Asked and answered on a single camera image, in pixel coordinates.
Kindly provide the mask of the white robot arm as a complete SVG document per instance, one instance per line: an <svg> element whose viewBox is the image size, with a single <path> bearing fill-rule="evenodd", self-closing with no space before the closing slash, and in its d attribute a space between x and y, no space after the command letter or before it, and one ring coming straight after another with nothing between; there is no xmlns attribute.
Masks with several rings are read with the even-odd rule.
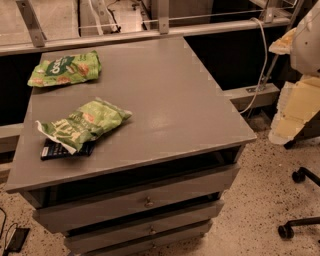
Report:
<svg viewBox="0 0 320 256"><path fill-rule="evenodd" d="M289 54L291 67L302 74L296 83L285 83L271 123L270 142L284 145L320 111L320 2L295 28L274 41L269 51Z"/></svg>

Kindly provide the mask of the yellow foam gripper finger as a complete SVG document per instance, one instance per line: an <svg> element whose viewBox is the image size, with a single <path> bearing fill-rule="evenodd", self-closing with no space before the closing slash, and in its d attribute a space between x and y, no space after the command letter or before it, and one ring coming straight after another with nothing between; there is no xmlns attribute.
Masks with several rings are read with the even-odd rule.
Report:
<svg viewBox="0 0 320 256"><path fill-rule="evenodd" d="M319 77L303 76L296 83L286 82L271 123L270 142L284 145L293 140L319 111Z"/></svg>

